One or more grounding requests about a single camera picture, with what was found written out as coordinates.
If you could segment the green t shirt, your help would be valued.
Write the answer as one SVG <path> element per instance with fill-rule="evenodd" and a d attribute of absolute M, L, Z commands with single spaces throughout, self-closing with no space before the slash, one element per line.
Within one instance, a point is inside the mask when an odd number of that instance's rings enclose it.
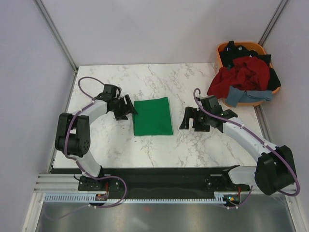
<path fill-rule="evenodd" d="M 168 97 L 135 101 L 137 114 L 133 116 L 135 136 L 173 135 Z"/>

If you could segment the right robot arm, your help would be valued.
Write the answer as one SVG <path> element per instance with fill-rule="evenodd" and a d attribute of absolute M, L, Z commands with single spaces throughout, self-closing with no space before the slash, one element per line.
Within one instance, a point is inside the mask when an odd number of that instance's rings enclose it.
<path fill-rule="evenodd" d="M 243 147 L 256 161 L 253 167 L 234 165 L 223 171 L 222 187 L 233 190 L 237 185 L 258 187 L 265 195 L 283 192 L 283 188 L 299 183 L 291 149 L 277 146 L 248 129 L 232 110 L 223 110 L 215 96 L 195 98 L 197 107 L 186 107 L 181 130 L 189 124 L 198 132 L 211 128 L 229 136 Z"/>

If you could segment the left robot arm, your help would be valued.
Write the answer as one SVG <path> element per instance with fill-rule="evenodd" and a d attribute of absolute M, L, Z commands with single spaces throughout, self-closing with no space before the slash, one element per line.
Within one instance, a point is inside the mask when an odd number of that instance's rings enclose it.
<path fill-rule="evenodd" d="M 74 161 L 82 174 L 90 177 L 89 185 L 101 190 L 106 185 L 103 168 L 93 157 L 90 146 L 90 125 L 99 117 L 112 112 L 115 120 L 127 120 L 127 115 L 136 115 L 129 95 L 121 96 L 121 88 L 105 85 L 103 91 L 90 103 L 75 113 L 61 113 L 58 118 L 55 148 Z"/>

